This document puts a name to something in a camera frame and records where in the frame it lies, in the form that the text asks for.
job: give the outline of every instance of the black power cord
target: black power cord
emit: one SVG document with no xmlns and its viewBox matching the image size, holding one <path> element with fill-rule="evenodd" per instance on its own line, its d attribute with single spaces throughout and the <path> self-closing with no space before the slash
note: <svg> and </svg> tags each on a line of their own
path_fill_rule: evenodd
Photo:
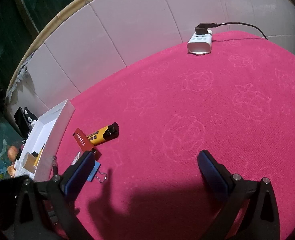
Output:
<svg viewBox="0 0 295 240">
<path fill-rule="evenodd" d="M 216 28 L 218 26 L 230 25 L 230 24 L 241 24 L 241 25 L 246 25 L 246 26 L 256 28 L 263 35 L 263 37 L 266 40 L 268 39 L 258 27 L 254 26 L 252 24 L 249 24 L 249 23 L 242 23 L 242 22 L 227 22 L 227 23 L 219 23 L 219 24 L 217 24 L 217 23 L 200 23 L 197 27 L 195 27 L 195 34 L 197 34 L 197 35 L 207 34 L 208 28 Z"/>
</svg>

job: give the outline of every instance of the electrical outlet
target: electrical outlet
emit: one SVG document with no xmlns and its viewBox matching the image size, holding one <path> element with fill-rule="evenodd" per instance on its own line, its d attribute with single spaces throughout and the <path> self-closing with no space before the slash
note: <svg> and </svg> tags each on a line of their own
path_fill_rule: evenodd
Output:
<svg viewBox="0 0 295 240">
<path fill-rule="evenodd" d="M 194 33 L 188 42 L 188 51 L 195 55 L 203 55 L 211 52 L 212 48 L 212 31 L 208 30 L 208 34 Z"/>
</svg>

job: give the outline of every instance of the black phone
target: black phone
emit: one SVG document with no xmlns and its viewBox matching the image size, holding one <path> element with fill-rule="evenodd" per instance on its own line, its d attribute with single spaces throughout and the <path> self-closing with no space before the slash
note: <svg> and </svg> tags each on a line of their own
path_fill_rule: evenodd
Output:
<svg viewBox="0 0 295 240">
<path fill-rule="evenodd" d="M 25 116 L 25 118 L 26 118 L 26 120 L 27 120 L 27 122 L 28 122 L 29 124 L 31 124 L 32 121 L 37 121 L 37 117 L 36 117 L 34 114 L 32 114 L 32 113 L 27 109 L 27 107 L 24 107 L 23 112 L 24 112 L 24 116 Z"/>
<path fill-rule="evenodd" d="M 14 114 L 15 123 L 21 131 L 21 134 L 24 139 L 27 139 L 28 133 L 31 132 L 32 127 L 28 124 L 27 119 L 24 116 L 24 112 L 21 107 L 18 108 Z"/>
</svg>

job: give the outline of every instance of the table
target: table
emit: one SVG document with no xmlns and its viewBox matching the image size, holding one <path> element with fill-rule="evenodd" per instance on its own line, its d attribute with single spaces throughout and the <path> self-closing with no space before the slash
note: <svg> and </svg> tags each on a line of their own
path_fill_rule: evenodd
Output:
<svg viewBox="0 0 295 240">
<path fill-rule="evenodd" d="M 210 54 L 174 46 L 71 102 L 60 173 L 80 150 L 77 127 L 120 127 L 98 146 L 108 180 L 86 182 L 75 203 L 95 239 L 198 239 L 221 207 L 198 170 L 203 149 L 244 179 L 269 177 L 281 239 L 295 227 L 295 55 L 283 48 L 249 33 L 215 34 Z"/>
</svg>

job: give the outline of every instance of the metal screw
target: metal screw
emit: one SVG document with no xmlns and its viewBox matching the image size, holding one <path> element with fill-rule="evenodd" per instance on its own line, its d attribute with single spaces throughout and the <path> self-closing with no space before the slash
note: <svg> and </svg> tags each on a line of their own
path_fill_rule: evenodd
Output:
<svg viewBox="0 0 295 240">
<path fill-rule="evenodd" d="M 54 180 L 55 182 L 57 182 L 57 181 L 60 180 L 60 178 L 61 178 L 61 176 L 57 174 L 57 175 L 54 175 L 53 176 L 52 180 Z"/>
<path fill-rule="evenodd" d="M 263 182 L 264 182 L 265 184 L 269 184 L 269 183 L 270 183 L 270 180 L 269 180 L 269 178 L 264 177 L 264 178 L 263 178 Z"/>
<path fill-rule="evenodd" d="M 26 186 L 26 185 L 29 185 L 30 184 L 30 182 L 31 182 L 31 180 L 30 179 L 26 179 L 26 180 L 24 180 L 24 185 Z"/>
<path fill-rule="evenodd" d="M 238 180 L 241 179 L 241 176 L 240 176 L 239 174 L 235 173 L 235 174 L 232 175 L 232 178 L 233 178 L 234 180 L 238 181 Z"/>
</svg>

